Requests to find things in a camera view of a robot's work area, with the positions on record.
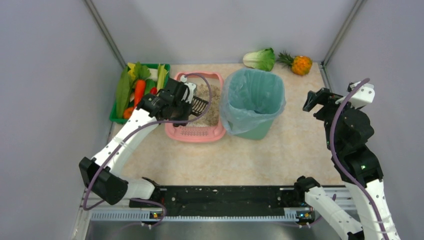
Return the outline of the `green trash bin with bag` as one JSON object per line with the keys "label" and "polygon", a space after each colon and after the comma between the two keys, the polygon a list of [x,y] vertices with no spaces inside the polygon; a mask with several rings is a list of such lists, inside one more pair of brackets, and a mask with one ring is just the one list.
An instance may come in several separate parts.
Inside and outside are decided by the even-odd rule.
{"label": "green trash bin with bag", "polygon": [[283,79],[268,71],[242,68],[224,81],[219,116],[226,133],[262,140],[285,108]]}

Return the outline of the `black litter scoop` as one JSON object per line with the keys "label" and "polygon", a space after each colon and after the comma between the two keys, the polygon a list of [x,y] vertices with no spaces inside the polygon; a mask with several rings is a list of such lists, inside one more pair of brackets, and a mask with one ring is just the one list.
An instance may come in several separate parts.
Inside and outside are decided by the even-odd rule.
{"label": "black litter scoop", "polygon": [[209,102],[200,97],[194,96],[191,102],[191,112],[190,114],[198,117],[200,116],[207,108]]}

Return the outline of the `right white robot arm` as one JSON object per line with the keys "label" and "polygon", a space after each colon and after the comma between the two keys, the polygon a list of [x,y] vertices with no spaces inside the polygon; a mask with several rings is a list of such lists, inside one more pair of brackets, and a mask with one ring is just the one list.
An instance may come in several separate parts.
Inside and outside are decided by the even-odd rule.
{"label": "right white robot arm", "polygon": [[301,176],[294,183],[295,197],[312,208],[342,240],[398,240],[384,192],[383,171],[377,156],[367,147],[374,134],[362,108],[373,102],[375,91],[363,86],[347,101],[327,88],[310,91],[303,110],[321,105],[314,117],[324,123],[327,148],[334,150],[335,169],[352,196],[359,220],[343,210],[312,177]]}

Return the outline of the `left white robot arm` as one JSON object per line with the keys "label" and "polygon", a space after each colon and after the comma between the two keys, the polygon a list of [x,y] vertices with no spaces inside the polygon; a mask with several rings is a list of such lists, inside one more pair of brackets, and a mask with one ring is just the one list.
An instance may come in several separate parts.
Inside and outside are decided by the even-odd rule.
{"label": "left white robot arm", "polygon": [[196,84],[169,78],[157,94],[145,94],[129,120],[112,140],[93,157],[78,164],[86,194],[96,194],[102,202],[115,205],[123,198],[148,200],[155,186],[148,180],[127,180],[122,169],[133,151],[158,125],[184,123],[191,112]]}

